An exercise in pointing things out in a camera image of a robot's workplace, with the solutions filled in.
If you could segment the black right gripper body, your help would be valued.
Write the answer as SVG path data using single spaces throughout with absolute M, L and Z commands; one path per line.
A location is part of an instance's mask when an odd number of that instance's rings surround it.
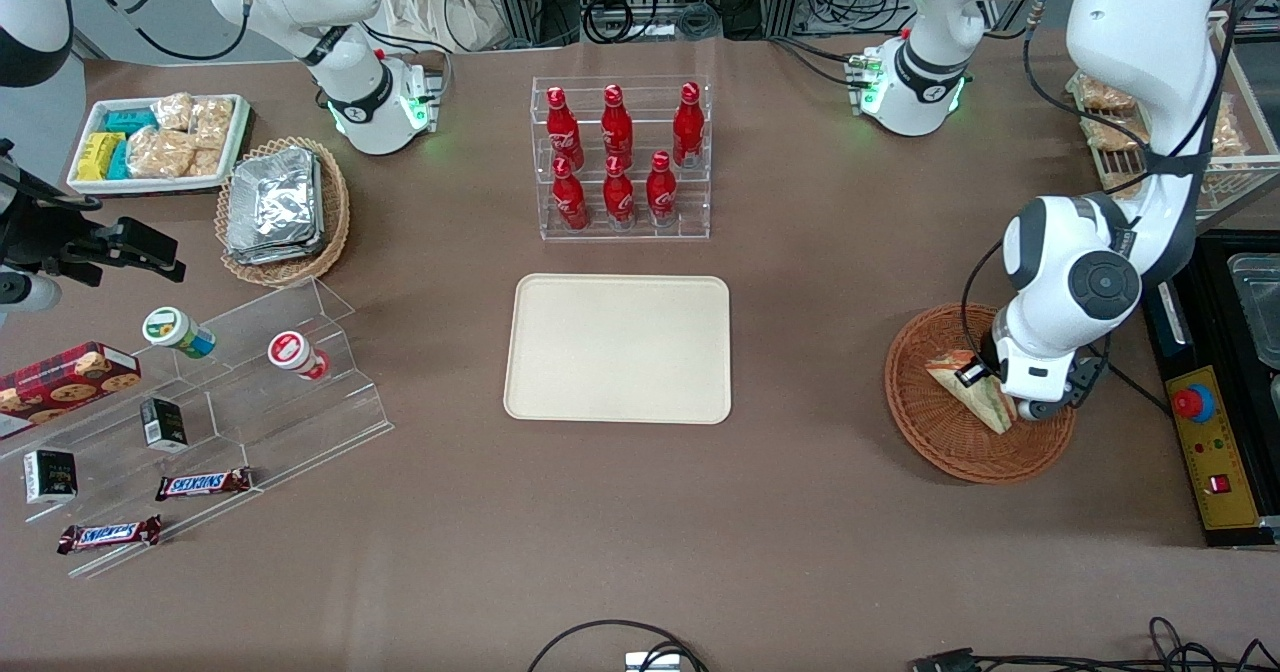
M 3 265 L 19 271 L 61 274 L 61 265 L 116 266 L 119 259 L 95 233 L 102 225 L 84 212 L 99 211 L 100 198 L 54 195 L 50 201 L 28 195 L 18 186 L 3 186 Z

